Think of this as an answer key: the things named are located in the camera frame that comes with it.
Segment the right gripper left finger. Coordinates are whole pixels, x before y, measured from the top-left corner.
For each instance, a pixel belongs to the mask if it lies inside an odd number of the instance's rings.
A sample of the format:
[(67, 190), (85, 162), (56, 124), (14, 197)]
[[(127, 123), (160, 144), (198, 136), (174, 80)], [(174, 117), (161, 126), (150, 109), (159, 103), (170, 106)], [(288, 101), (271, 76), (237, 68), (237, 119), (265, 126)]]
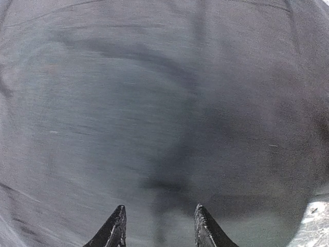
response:
[(83, 247), (125, 247), (126, 210), (119, 205), (93, 238)]

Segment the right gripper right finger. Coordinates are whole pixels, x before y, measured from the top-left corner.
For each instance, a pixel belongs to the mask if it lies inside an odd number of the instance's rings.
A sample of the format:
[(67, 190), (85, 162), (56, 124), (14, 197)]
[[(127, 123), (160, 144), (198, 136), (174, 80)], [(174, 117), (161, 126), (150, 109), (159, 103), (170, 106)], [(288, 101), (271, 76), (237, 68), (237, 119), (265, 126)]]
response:
[(197, 247), (238, 247), (200, 203), (194, 213), (194, 232)]

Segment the black long sleeve shirt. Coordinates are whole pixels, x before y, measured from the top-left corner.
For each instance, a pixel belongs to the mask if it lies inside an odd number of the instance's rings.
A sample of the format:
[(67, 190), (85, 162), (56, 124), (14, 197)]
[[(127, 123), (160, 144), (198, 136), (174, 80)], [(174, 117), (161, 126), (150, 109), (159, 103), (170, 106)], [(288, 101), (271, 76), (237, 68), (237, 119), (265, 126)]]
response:
[(324, 1), (1, 1), (1, 246), (287, 246), (328, 184)]

